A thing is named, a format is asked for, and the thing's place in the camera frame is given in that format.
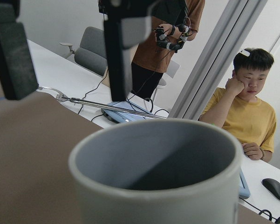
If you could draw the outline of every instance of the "person in brown shirt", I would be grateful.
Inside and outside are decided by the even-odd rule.
[[[188,41],[192,41],[198,32],[202,11],[205,0],[185,0],[188,7],[189,22],[186,24],[191,27]],[[163,27],[165,34],[173,44],[177,43],[181,32],[178,28],[175,31],[173,26],[154,16],[151,17],[151,29]],[[155,32],[152,31],[143,43],[139,44],[133,61],[132,68],[132,93],[141,98],[150,98],[156,89],[163,73],[167,71],[168,65],[175,51],[164,49],[157,46]]]

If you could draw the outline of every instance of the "sleeve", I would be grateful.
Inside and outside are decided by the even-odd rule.
[[[275,113],[273,113],[272,122],[268,129],[267,135],[261,144],[261,147],[264,150],[270,151],[272,153],[274,152],[274,133],[275,133],[275,131],[276,131],[276,116],[275,116]]]
[[[188,17],[191,20],[191,28],[198,31],[205,0],[190,0],[188,3]]]
[[[207,111],[210,110],[210,108],[212,108],[214,105],[216,105],[219,101],[219,99],[221,98],[221,93],[220,93],[220,88],[217,88],[215,90],[215,92],[213,93],[212,97],[210,98],[210,100],[208,101],[206,107],[204,108],[203,112],[201,115],[205,114]]]

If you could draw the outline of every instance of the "brown table surface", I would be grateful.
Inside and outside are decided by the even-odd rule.
[[[80,224],[68,156],[101,127],[46,93],[8,101],[0,86],[0,224]],[[239,205],[239,224],[271,223]]]

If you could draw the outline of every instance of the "office chair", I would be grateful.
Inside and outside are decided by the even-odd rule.
[[[100,76],[104,75],[108,65],[103,30],[87,27],[78,49],[73,49],[71,43],[59,44],[69,47],[69,53],[64,58],[74,54],[77,64]]]
[[[170,76],[171,78],[174,78],[177,70],[180,68],[180,64],[176,63],[175,61],[171,60],[169,63],[169,66],[167,68],[167,71],[165,72],[165,74],[167,74],[168,76]],[[157,91],[159,89],[163,89],[164,87],[166,87],[167,82],[164,80],[164,78],[161,78],[152,97],[152,101],[154,102],[156,96],[157,96]]]

